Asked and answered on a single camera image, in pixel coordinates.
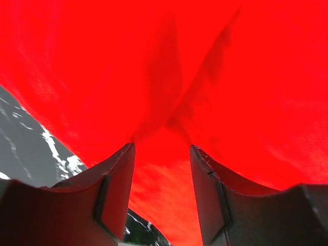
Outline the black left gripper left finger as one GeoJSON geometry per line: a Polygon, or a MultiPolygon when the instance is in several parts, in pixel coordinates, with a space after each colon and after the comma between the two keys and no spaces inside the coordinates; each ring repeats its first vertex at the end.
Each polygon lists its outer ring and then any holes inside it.
{"type": "Polygon", "coordinates": [[[128,143],[50,188],[1,180],[1,245],[119,245],[134,165],[128,143]]]}

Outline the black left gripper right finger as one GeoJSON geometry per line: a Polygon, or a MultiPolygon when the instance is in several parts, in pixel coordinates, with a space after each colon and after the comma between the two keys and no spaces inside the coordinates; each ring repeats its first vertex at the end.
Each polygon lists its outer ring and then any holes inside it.
{"type": "Polygon", "coordinates": [[[190,163],[204,245],[327,245],[327,185],[271,189],[194,145],[190,163]]]}

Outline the red t shirt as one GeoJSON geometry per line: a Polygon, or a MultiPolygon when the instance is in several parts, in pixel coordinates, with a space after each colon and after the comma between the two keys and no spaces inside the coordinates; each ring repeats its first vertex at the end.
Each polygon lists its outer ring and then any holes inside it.
{"type": "Polygon", "coordinates": [[[189,147],[283,190],[327,182],[327,1],[1,1],[1,85],[129,205],[200,245],[189,147]]]}

